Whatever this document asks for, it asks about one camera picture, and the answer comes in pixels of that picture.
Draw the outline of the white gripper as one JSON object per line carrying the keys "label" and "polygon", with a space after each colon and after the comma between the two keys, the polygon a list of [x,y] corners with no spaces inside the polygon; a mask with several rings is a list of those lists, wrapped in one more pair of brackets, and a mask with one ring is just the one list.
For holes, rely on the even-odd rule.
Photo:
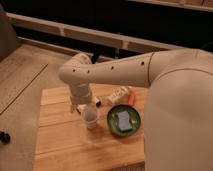
{"label": "white gripper", "polygon": [[70,85],[71,112],[74,112],[78,105],[92,102],[93,94],[88,84]]}

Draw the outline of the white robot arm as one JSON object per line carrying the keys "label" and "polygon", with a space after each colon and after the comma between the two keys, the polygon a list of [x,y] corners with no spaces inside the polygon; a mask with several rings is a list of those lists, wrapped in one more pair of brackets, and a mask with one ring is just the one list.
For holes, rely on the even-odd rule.
{"label": "white robot arm", "polygon": [[59,69],[74,104],[91,83],[146,87],[146,171],[213,171],[213,53],[177,49],[93,64],[80,53]]}

